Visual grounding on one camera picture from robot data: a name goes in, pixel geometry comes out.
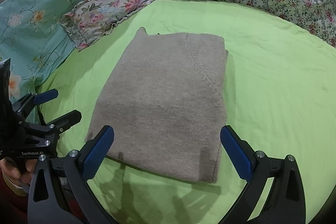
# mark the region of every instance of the black device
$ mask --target black device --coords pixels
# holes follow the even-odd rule
[[[118,224],[101,206],[87,184],[92,179],[114,140],[114,131],[104,126],[83,148],[58,158],[59,134],[78,123],[81,114],[73,110],[46,125],[25,121],[39,104],[57,97],[56,90],[27,94],[11,104],[8,97],[10,60],[0,62],[0,159],[10,157],[25,171],[25,159],[38,159],[28,194],[28,224]],[[294,156],[269,158],[254,151],[230,126],[224,126],[220,140],[239,176],[247,184],[219,224],[305,224],[305,195]],[[274,177],[264,207],[249,220],[268,178]],[[68,182],[84,219],[70,210],[61,180]]]

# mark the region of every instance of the floral pillow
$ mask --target floral pillow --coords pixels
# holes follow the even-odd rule
[[[119,23],[141,10],[153,0],[84,0],[66,13],[60,24],[68,32],[79,51],[102,36],[110,34]]]

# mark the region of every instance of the person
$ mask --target person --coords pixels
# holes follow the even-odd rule
[[[0,219],[1,223],[27,223],[27,193],[20,180],[30,184],[37,160],[27,160],[24,174],[8,160],[0,160]]]

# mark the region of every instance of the finger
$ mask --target finger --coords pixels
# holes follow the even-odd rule
[[[26,160],[26,169],[28,172],[33,172],[35,169],[37,160]]]
[[[1,160],[1,169],[8,177],[16,179],[21,177],[20,171],[6,159]]]
[[[33,176],[33,173],[25,172],[25,173],[21,176],[21,181],[22,181],[23,183],[30,184],[30,182],[31,182],[31,180],[32,180],[32,176]]]

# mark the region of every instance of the orange flower print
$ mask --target orange flower print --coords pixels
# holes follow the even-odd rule
[[[41,22],[44,17],[44,13],[45,13],[44,10],[36,10],[30,22],[33,22],[33,23]]]
[[[20,88],[19,84],[21,82],[21,76],[15,75],[12,71],[10,72],[8,93],[9,98],[20,98]]]

